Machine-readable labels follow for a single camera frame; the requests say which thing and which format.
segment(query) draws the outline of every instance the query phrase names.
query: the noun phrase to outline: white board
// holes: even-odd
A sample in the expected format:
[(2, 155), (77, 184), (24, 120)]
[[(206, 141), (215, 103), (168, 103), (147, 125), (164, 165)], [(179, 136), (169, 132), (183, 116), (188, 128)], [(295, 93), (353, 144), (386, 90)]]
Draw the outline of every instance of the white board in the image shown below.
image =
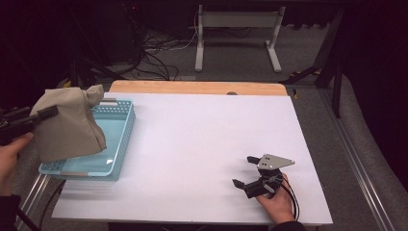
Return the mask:
[(332, 223), (289, 96), (106, 93), (130, 98), (136, 120), (117, 182), (67, 181), (53, 218), (271, 223), (232, 179), (258, 179), (247, 156), (283, 167), (304, 224)]

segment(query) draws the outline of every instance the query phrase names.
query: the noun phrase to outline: beige cloth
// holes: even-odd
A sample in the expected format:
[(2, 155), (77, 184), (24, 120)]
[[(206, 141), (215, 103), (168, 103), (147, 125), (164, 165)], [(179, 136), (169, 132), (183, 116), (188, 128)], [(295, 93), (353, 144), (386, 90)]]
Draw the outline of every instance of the beige cloth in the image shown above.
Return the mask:
[(57, 105), (58, 114), (45, 119), (34, 131), (39, 158), (43, 163), (86, 156), (106, 148), (105, 136), (96, 124), (91, 108), (103, 99), (101, 85), (46, 90), (33, 107), (37, 111)]

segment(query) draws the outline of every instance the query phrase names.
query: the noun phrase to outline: human hand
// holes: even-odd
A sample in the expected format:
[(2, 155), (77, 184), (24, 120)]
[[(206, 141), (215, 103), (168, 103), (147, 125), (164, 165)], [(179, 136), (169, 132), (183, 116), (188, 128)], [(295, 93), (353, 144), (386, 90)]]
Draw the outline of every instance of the human hand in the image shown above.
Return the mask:
[(0, 196), (12, 195), (18, 152), (27, 146), (32, 138), (33, 133), (27, 133), (8, 145), (0, 146)]
[[(282, 173), (282, 175), (288, 180), (288, 176), (285, 173)], [(285, 180), (283, 181), (283, 185), (289, 189), (289, 185)], [(264, 207), (275, 224), (294, 221), (291, 197), (282, 187), (279, 188), (276, 195), (271, 199), (268, 199), (264, 195), (258, 195), (256, 199)]]

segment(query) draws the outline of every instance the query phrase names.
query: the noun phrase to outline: white metal frame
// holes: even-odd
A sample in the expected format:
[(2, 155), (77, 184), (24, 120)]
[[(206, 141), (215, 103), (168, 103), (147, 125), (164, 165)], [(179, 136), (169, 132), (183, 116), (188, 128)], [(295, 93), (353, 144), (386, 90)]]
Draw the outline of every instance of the white metal frame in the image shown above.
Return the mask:
[(266, 40), (266, 46), (275, 72), (281, 72), (282, 68), (275, 52), (275, 43), (279, 34), (280, 25), (285, 13), (285, 7), (279, 8), (279, 12), (207, 12), (203, 6), (198, 8), (198, 43), (195, 57), (195, 71), (202, 71), (204, 56), (204, 27), (258, 27), (272, 28), (271, 40)]

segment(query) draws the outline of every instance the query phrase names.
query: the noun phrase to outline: blue plastic basket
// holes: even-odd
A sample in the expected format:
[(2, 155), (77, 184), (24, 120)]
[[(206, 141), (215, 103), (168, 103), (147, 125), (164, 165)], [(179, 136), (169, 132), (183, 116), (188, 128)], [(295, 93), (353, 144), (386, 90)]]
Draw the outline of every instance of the blue plastic basket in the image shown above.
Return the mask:
[(41, 164), (40, 173), (66, 180), (117, 181), (136, 117), (132, 100), (104, 99), (92, 111), (105, 134), (107, 149), (93, 155)]

